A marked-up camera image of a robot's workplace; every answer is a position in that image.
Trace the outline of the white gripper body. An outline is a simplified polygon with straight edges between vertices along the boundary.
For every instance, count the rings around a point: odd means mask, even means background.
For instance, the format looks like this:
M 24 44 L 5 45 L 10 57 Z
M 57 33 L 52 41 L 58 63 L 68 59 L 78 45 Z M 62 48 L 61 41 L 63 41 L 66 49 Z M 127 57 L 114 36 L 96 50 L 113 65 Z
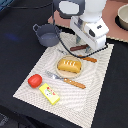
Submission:
M 109 29 L 103 19 L 95 23 L 80 24 L 80 18 L 72 16 L 70 28 L 93 50 L 99 50 L 105 46 L 106 34 Z

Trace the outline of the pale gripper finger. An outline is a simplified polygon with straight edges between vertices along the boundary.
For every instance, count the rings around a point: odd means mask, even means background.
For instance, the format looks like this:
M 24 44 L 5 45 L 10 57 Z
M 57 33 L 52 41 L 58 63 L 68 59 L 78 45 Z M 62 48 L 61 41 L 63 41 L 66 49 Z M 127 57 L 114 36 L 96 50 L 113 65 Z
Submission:
M 78 35 L 76 35 L 76 44 L 80 44 L 80 42 L 81 42 L 81 38 Z
M 87 54 L 91 53 L 91 47 L 90 46 L 87 46 L 85 53 L 87 53 Z

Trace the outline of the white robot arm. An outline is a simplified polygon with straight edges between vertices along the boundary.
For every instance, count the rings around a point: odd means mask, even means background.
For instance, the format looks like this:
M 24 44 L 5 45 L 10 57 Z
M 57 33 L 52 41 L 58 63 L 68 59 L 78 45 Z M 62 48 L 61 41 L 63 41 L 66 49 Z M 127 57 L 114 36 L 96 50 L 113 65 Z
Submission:
M 102 19 L 107 0 L 53 0 L 62 18 L 70 18 L 70 28 L 93 50 L 101 50 L 106 43 L 109 28 Z

